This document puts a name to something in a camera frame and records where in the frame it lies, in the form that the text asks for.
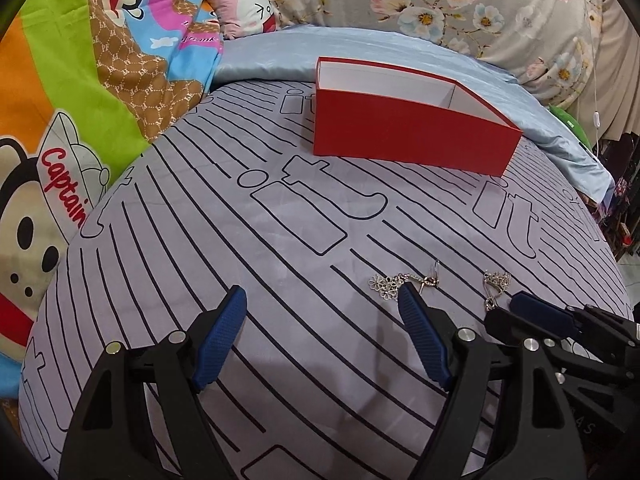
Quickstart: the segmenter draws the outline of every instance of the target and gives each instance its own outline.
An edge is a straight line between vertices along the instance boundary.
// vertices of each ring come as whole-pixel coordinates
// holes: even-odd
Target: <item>red box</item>
[[[522,131],[458,81],[320,57],[315,155],[378,158],[502,176]]]

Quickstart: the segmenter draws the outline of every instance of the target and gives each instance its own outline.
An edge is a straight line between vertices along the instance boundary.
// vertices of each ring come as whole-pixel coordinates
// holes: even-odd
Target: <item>pink pillow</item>
[[[276,30],[276,17],[269,0],[207,1],[216,11],[226,40]]]

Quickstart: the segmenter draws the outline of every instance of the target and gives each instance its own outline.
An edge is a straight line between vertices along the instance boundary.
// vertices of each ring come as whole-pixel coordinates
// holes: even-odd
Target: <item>floor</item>
[[[640,301],[640,256],[625,254],[618,262],[631,306]]]

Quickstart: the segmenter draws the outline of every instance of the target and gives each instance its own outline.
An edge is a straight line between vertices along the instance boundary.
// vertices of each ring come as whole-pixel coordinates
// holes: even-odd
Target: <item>orange fabric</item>
[[[0,42],[0,136],[18,139],[27,153],[35,153],[53,115],[19,16]]]

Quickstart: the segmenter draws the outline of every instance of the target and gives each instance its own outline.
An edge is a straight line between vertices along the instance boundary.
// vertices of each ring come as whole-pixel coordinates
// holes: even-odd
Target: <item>jewelry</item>
[[[369,280],[369,287],[380,294],[383,300],[398,300],[398,289],[407,282],[420,283],[419,294],[425,286],[438,286],[440,280],[438,278],[439,261],[436,260],[433,274],[431,276],[416,276],[415,274],[396,274],[391,277],[383,277],[376,274]]]
[[[482,284],[487,298],[484,300],[486,311],[498,306],[496,301],[511,285],[511,275],[508,272],[486,272],[482,277]]]

